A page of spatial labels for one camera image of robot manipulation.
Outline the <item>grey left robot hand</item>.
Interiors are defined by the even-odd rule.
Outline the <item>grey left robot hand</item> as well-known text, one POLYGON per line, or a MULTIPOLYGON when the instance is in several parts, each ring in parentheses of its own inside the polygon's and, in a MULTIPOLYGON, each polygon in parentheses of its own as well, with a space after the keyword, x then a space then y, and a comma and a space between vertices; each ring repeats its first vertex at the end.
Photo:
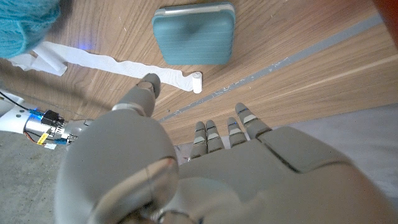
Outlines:
POLYGON ((396 223, 386 196, 329 145, 271 129, 244 104, 225 149, 212 121, 195 126, 179 164, 152 118, 160 79, 147 74, 69 145, 55 189, 57 223, 396 223))

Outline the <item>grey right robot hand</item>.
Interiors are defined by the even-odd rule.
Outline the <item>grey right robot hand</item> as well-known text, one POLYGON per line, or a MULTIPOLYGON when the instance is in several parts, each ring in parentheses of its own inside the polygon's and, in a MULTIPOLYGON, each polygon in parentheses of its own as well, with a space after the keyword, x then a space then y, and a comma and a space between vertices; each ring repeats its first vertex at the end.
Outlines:
POLYGON ((75 142, 91 124, 92 119, 65 120, 58 113, 47 110, 30 110, 23 134, 37 145, 55 149, 75 142))

